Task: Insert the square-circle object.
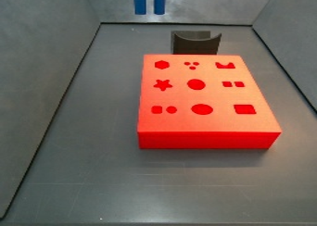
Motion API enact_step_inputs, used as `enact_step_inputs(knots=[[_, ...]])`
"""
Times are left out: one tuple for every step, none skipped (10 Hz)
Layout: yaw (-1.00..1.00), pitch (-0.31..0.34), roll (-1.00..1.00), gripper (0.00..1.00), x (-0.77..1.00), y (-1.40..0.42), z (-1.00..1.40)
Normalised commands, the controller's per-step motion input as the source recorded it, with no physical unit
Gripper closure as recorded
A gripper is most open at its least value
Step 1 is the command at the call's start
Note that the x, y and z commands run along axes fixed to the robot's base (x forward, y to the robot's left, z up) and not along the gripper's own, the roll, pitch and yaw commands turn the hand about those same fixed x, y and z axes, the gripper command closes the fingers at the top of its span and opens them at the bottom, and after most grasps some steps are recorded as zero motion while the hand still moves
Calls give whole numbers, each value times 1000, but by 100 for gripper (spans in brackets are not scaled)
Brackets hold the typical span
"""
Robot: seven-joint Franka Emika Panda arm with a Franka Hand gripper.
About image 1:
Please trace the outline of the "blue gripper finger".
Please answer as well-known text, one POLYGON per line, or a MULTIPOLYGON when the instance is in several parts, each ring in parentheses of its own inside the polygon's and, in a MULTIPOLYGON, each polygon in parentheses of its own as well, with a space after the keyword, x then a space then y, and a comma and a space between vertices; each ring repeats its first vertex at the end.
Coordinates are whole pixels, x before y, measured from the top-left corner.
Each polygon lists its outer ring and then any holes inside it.
POLYGON ((156 15, 164 14, 165 0, 153 0, 153 12, 156 15))
POLYGON ((135 6, 135 14, 144 15, 145 14, 145 0, 133 0, 135 6))

